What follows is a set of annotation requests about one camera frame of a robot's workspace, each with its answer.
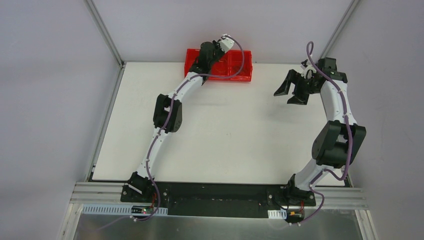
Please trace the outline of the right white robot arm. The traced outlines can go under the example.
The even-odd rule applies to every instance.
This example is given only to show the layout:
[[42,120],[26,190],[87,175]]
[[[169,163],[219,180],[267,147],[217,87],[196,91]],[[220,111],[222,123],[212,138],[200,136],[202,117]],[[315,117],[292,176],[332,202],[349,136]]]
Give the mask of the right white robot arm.
[[343,181],[367,133],[353,116],[347,96],[347,76],[337,70],[336,59],[325,57],[314,64],[306,59],[301,62],[301,68],[302,72],[289,70],[273,95],[288,95],[294,85],[287,103],[306,105],[310,95],[319,94],[326,124],[312,144],[311,160],[282,189],[284,200],[290,205],[313,200],[312,188],[327,174]]

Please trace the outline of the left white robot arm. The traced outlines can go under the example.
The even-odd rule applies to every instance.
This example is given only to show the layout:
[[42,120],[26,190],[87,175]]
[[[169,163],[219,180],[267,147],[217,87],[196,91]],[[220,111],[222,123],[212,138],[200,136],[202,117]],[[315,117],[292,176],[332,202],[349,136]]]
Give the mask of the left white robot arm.
[[137,170],[124,184],[123,196],[134,195],[143,203],[152,198],[156,161],[167,138],[176,133],[182,125],[184,98],[212,76],[213,65],[233,46],[234,41],[229,38],[203,42],[183,81],[169,94],[158,95],[153,112],[153,136],[150,146]]

